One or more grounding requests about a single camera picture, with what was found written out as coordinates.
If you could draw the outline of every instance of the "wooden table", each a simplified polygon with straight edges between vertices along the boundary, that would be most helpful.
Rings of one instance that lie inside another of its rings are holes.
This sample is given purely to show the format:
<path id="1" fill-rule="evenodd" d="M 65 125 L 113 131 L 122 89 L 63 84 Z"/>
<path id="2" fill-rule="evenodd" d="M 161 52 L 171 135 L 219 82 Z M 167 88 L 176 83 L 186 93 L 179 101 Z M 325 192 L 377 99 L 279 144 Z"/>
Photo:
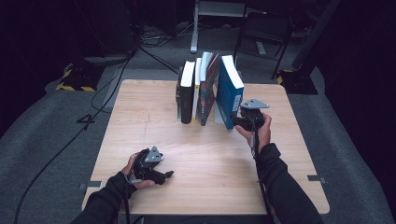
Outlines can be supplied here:
<path id="1" fill-rule="evenodd" d="M 103 187 L 131 154 L 156 146 L 163 161 L 155 169 L 175 173 L 162 186 L 134 193 L 132 214 L 266 214 L 247 141 L 237 130 L 216 124 L 213 111 L 206 126 L 177 121 L 175 92 L 175 81 L 122 82 L 91 181 L 102 181 Z M 273 118 L 272 142 L 319 212 L 328 213 L 320 182 L 308 181 L 317 172 L 283 87 L 246 84 L 243 102 L 251 98 L 270 105 L 263 111 Z M 88 188 L 83 207 L 96 190 Z"/>

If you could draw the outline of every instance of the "black sleeve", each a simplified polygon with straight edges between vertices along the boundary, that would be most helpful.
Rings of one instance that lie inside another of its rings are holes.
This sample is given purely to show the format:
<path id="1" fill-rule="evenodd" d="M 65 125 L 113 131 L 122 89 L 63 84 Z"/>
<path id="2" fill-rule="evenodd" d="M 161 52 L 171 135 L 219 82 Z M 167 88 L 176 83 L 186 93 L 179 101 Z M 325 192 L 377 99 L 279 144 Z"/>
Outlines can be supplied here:
<path id="1" fill-rule="evenodd" d="M 131 198 L 135 186 L 130 186 L 122 172 L 110 177 L 106 186 L 90 195 L 82 211 L 71 223 L 111 223 L 120 211 L 121 201 L 127 196 Z"/>
<path id="2" fill-rule="evenodd" d="M 282 224 L 323 223 L 317 208 L 288 172 L 275 144 L 265 146 L 259 154 L 257 167 L 266 196 Z"/>

